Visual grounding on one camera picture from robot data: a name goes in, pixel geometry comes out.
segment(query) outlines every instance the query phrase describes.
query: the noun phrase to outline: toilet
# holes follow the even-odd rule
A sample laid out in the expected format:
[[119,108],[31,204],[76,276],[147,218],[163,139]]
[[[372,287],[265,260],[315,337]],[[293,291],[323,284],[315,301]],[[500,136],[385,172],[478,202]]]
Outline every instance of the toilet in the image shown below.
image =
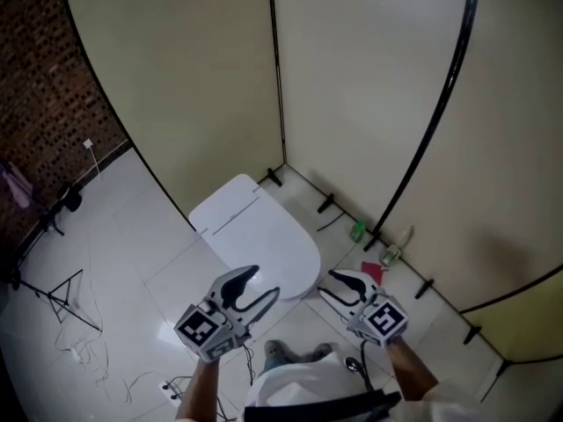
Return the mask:
[[248,175],[238,175],[189,215],[189,221],[229,268],[258,265],[248,282],[280,299],[304,295],[317,281],[320,255],[304,228]]

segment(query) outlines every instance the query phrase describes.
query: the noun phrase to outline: white tile floor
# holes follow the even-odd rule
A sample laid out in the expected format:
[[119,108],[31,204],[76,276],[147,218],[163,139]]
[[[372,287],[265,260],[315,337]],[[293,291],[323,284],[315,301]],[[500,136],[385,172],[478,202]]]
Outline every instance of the white tile floor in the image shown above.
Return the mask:
[[[383,246],[364,253],[363,244],[355,245],[348,237],[354,221],[346,215],[318,233],[317,228],[339,209],[329,207],[318,214],[324,199],[318,191],[287,166],[278,175],[283,187],[269,180],[263,187],[317,243],[324,287],[340,285],[327,276],[330,268],[377,262]],[[133,150],[92,181],[83,197],[78,211],[62,214],[67,236],[46,234],[22,265],[22,273],[35,286],[49,289],[84,269],[72,289],[74,303],[82,315],[103,325],[103,335],[66,317],[59,336],[60,325],[45,302],[28,289],[10,291],[0,316],[0,342],[14,387],[32,421],[173,420],[175,409],[157,384],[190,375],[196,358],[180,344],[172,327],[227,267],[189,228]],[[452,379],[482,396],[501,359],[482,338],[463,345],[466,322],[436,292],[414,300],[421,283],[403,263],[384,275],[384,286],[409,314],[406,341],[439,379]],[[243,299],[249,302],[255,296],[249,288]],[[298,354],[330,342],[343,355],[359,358],[359,340],[346,332],[316,290],[300,301],[276,303],[252,328],[252,335],[258,373],[262,347],[270,338],[281,339]],[[81,353],[83,364],[63,350],[71,346]],[[369,346],[366,354],[373,383],[396,390],[384,352]],[[126,386],[139,376],[128,392]],[[220,391],[229,417],[243,408],[248,388],[244,352],[223,357]]]

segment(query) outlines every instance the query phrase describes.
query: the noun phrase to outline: shoe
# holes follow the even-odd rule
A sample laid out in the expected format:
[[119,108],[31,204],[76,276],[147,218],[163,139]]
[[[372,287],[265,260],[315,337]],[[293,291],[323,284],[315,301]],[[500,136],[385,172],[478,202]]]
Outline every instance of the shoe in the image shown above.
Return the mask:
[[311,356],[311,362],[321,361],[325,356],[328,356],[332,352],[333,348],[330,344],[321,344],[313,352],[313,355]]
[[267,341],[266,344],[264,344],[264,354],[267,359],[273,356],[283,356],[283,346],[278,341]]

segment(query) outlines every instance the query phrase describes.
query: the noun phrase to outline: tripod stand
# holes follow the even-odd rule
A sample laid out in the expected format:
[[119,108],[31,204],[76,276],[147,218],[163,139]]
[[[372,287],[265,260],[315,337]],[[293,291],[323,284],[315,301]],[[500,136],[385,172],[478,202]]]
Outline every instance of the tripod stand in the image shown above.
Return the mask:
[[[98,330],[101,331],[101,329],[99,327],[97,327],[94,324],[91,324],[90,322],[88,322],[87,320],[84,320],[82,317],[80,317],[77,313],[75,313],[74,311],[69,309],[69,294],[70,294],[70,282],[72,281],[73,278],[75,278],[77,275],[79,275],[80,273],[82,273],[83,269],[80,269],[78,272],[76,272],[74,275],[72,275],[70,278],[66,279],[65,281],[63,281],[59,286],[57,286],[55,289],[53,289],[50,292],[45,292],[45,291],[41,291],[40,289],[36,288],[33,285],[30,285],[29,283],[26,283],[25,281],[23,281],[21,279],[21,273],[19,271],[19,269],[16,269],[16,272],[14,273],[14,276],[12,278],[12,282],[11,282],[11,286],[13,287],[14,291],[17,291],[19,289],[19,285],[24,285],[25,287],[29,287],[32,291],[35,292],[35,295],[37,295],[37,297],[41,297],[42,295],[45,295],[47,297],[47,299],[49,300],[49,303],[51,303],[51,308],[53,308],[53,311],[55,312],[56,318],[59,319],[59,323],[62,324],[62,320],[59,317],[59,313],[64,309],[65,311],[67,311],[68,313],[70,313],[72,316],[74,316],[76,319],[84,322],[86,325],[90,325],[91,328],[93,328],[94,330]],[[56,297],[53,295],[53,293],[55,291],[58,291],[61,287],[63,287],[64,285],[67,285],[67,293],[66,296],[63,299]]]

